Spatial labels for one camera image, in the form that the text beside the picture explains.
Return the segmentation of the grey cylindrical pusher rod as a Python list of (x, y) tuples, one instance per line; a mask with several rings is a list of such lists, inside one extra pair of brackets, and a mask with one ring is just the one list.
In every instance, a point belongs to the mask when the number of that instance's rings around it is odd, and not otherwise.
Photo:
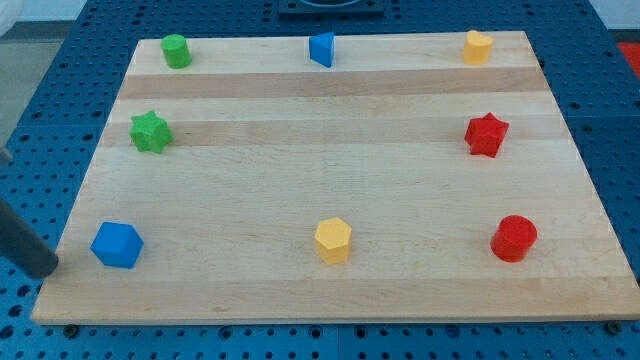
[(1, 201), (1, 255), (33, 279), (51, 275), (59, 258), (16, 212)]

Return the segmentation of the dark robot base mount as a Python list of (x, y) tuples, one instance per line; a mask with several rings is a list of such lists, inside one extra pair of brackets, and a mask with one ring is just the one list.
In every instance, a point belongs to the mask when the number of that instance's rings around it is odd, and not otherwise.
[(382, 15), (386, 0), (278, 0), (278, 15)]

